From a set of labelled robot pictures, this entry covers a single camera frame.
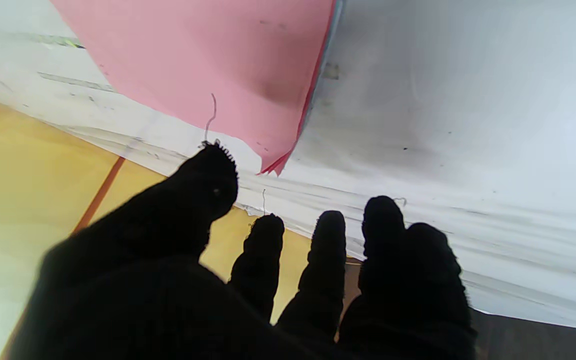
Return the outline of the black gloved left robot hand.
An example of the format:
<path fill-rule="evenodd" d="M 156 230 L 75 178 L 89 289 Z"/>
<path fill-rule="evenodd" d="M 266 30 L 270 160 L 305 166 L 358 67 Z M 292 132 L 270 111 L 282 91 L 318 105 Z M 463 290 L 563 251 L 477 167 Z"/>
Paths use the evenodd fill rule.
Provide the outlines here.
<path fill-rule="evenodd" d="M 297 292 L 270 322 L 285 232 L 254 221 L 229 281 L 200 263 L 238 195 L 236 164 L 206 142 L 162 182 L 53 246 L 12 360 L 474 360 L 477 334 L 446 235 L 365 205 L 365 260 L 344 310 L 346 224 L 317 220 Z"/>

